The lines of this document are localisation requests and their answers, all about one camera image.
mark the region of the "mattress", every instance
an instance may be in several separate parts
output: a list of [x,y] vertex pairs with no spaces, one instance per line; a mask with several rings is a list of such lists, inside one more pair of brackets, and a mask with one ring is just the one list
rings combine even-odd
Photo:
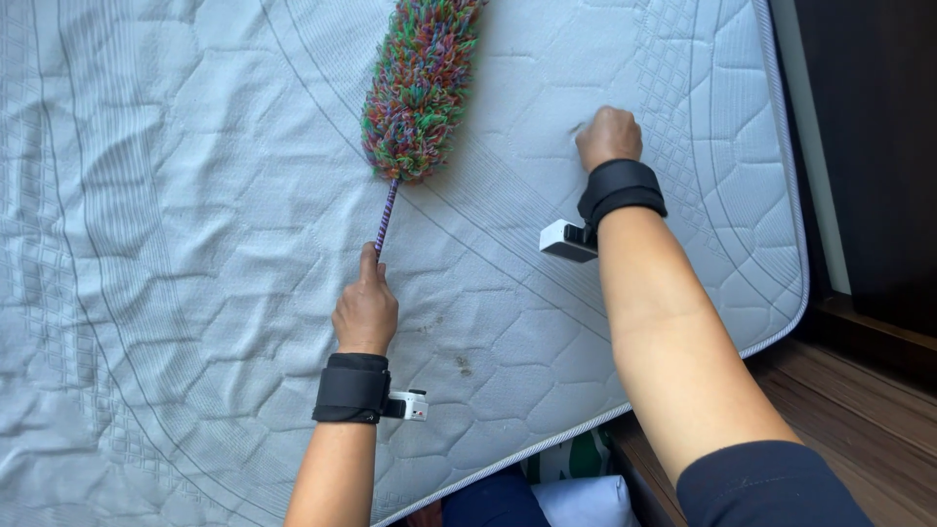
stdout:
[[[9,0],[0,523],[282,523],[386,184],[359,117],[392,3]],[[670,229],[743,355],[807,299],[766,0],[492,0],[447,170],[402,188],[372,522],[630,410],[576,219],[573,143],[634,110]]]

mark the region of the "dark blue sleeve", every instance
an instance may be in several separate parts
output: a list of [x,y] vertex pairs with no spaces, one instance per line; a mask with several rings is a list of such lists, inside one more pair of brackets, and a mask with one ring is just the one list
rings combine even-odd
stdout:
[[680,475],[677,499],[691,527],[872,525],[819,454],[786,441],[698,459]]

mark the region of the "fist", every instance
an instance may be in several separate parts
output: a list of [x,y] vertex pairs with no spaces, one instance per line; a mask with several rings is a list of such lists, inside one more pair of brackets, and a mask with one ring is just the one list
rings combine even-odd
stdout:
[[579,160],[587,173],[612,159],[638,161],[643,147],[634,114],[611,106],[602,106],[592,123],[576,135]]
[[387,354],[397,332],[397,299],[387,287],[386,272],[374,242],[364,244],[358,281],[345,288],[332,313],[339,353]]

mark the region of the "wooden floor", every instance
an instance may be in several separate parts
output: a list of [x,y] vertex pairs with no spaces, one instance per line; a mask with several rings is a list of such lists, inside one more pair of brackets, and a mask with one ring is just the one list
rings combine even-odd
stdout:
[[[794,339],[746,362],[784,419],[876,525],[937,527],[937,399]],[[638,472],[664,508],[676,514],[674,523],[686,525],[633,415],[613,430],[626,455],[640,460]]]

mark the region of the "black wrist strap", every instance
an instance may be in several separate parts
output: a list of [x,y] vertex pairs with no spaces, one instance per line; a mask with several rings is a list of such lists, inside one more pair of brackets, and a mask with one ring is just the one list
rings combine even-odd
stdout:
[[605,215],[626,206],[643,206],[667,217],[661,186],[650,167],[633,159],[606,161],[589,175],[579,215],[594,232]]
[[330,355],[312,418],[321,423],[378,423],[391,390],[387,366],[387,357],[380,355]]

